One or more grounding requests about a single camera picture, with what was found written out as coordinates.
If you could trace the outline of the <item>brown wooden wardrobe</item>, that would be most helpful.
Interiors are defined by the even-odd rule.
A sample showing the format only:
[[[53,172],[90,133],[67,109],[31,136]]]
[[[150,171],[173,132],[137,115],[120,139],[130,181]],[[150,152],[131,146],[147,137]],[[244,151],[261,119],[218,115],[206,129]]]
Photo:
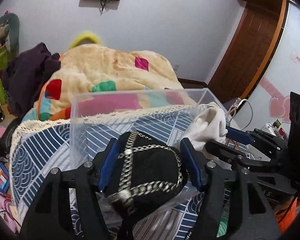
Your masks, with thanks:
[[[235,34],[208,84],[222,103],[251,92],[283,22],[286,0],[243,1],[246,5]]]

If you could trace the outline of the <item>black bag with silver chain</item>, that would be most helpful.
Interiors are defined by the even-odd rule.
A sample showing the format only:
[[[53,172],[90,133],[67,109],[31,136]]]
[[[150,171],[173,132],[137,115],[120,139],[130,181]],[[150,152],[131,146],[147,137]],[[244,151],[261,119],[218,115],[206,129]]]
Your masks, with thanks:
[[[119,137],[119,156],[104,194],[123,222],[135,224],[176,197],[187,180],[178,149],[129,131]]]

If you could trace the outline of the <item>dark purple clothing pile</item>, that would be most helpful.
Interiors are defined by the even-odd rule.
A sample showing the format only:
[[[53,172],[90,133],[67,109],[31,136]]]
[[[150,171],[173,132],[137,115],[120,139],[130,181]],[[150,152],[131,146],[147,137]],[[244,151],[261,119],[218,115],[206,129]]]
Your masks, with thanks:
[[[41,42],[8,63],[0,78],[13,114],[23,117],[33,107],[43,85],[60,70],[59,58]]]

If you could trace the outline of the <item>grey green plush toy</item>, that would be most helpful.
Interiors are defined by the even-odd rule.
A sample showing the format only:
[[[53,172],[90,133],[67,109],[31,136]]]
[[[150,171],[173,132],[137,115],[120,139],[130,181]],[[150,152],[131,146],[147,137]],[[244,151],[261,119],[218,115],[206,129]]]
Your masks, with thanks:
[[[19,17],[10,12],[0,18],[0,43],[9,53],[19,53]]]

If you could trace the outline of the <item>clear plastic storage box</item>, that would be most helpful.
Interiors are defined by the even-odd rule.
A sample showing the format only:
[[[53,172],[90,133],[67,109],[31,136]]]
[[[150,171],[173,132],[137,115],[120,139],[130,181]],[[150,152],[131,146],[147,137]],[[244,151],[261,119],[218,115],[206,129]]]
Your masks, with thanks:
[[[128,131],[141,131],[173,146],[210,107],[223,105],[207,88],[78,94],[70,114],[71,168],[93,160],[112,138]]]

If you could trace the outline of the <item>white sliding door with hearts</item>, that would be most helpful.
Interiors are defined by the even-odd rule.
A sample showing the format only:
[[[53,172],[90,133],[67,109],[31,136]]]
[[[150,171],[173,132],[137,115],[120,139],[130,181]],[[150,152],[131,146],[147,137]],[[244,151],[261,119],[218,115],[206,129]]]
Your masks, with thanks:
[[[279,120],[289,132],[289,96],[300,94],[300,9],[287,2],[283,32],[258,85],[236,114],[240,128],[253,130]]]

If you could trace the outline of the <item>beige colourful fleece blanket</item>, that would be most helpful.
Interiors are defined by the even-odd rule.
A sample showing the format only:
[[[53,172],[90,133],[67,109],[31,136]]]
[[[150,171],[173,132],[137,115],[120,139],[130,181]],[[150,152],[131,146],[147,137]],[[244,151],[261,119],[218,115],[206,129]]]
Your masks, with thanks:
[[[59,61],[60,70],[44,84],[24,121],[68,119],[70,99],[80,93],[182,88],[168,59],[153,51],[122,52],[91,43],[68,50]]]

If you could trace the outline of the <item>blue white patterned tablecloth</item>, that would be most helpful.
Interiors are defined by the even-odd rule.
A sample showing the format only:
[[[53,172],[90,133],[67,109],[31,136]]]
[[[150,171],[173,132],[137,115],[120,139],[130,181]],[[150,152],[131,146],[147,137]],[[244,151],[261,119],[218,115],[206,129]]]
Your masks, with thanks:
[[[13,202],[20,220],[26,213],[48,172],[71,168],[68,120],[22,122],[11,146],[10,181]],[[202,194],[192,194],[176,207],[137,222],[135,239],[184,239],[193,227]]]

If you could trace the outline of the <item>white cloth pouch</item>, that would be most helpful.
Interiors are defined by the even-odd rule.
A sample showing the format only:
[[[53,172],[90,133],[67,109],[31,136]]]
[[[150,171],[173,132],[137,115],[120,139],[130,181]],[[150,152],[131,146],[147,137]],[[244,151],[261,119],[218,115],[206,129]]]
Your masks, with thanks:
[[[188,138],[195,150],[204,153],[204,146],[208,141],[214,140],[223,144],[227,133],[224,111],[219,107],[210,107],[197,115],[176,140],[174,147],[180,149],[181,140]]]

